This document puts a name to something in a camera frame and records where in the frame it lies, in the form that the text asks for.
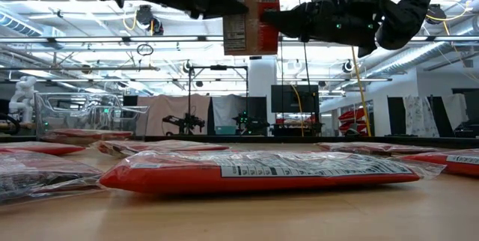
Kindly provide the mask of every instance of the cardboard box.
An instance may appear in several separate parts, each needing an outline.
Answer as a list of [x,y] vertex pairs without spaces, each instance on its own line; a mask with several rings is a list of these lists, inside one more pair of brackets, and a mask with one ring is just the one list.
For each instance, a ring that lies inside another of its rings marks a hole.
[[246,15],[223,17],[225,55],[276,55],[278,30],[260,22],[266,10],[279,11],[279,0],[238,0],[246,4]]

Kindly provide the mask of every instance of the table surface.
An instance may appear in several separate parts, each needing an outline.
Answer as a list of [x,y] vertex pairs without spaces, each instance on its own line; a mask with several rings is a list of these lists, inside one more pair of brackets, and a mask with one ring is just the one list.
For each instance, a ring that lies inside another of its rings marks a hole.
[[[236,144],[312,150],[311,144]],[[107,170],[95,150],[66,156]],[[218,197],[102,191],[0,207],[0,240],[477,240],[479,180]]]

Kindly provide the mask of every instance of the desk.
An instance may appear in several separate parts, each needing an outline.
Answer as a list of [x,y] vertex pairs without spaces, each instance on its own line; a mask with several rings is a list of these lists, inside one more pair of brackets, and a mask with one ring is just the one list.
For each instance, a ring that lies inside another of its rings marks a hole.
[[[311,150],[311,144],[241,144]],[[67,158],[103,170],[97,151]],[[0,240],[354,240],[478,238],[479,180],[441,175],[387,186],[217,198],[96,192],[0,207]]]

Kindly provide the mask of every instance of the white humanoid robot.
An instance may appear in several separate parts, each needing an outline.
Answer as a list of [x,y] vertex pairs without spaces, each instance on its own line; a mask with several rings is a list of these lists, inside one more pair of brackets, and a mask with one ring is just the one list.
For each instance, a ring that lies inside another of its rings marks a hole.
[[16,90],[8,105],[11,114],[22,113],[22,123],[30,123],[33,115],[34,85],[37,79],[33,76],[22,76],[15,85]]

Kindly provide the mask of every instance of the white column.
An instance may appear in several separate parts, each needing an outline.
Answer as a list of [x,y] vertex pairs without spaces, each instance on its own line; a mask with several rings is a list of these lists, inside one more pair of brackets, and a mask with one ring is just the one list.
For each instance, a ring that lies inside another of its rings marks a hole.
[[276,85],[276,56],[250,60],[248,73],[249,96],[266,97],[268,123],[275,123],[275,114],[271,112],[271,85]]

